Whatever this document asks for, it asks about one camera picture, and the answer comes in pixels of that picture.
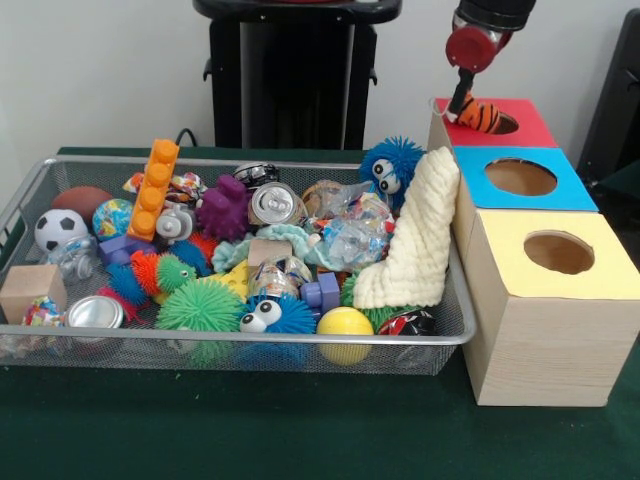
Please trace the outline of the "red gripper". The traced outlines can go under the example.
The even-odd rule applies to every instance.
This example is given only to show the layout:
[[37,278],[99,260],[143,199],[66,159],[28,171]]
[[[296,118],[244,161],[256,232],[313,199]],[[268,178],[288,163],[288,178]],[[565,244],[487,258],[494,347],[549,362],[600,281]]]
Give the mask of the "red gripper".
[[471,91],[474,73],[486,70],[502,46],[502,34],[478,26],[455,28],[445,45],[445,54],[452,66],[458,67],[459,82],[447,107],[447,119],[455,123],[467,94]]

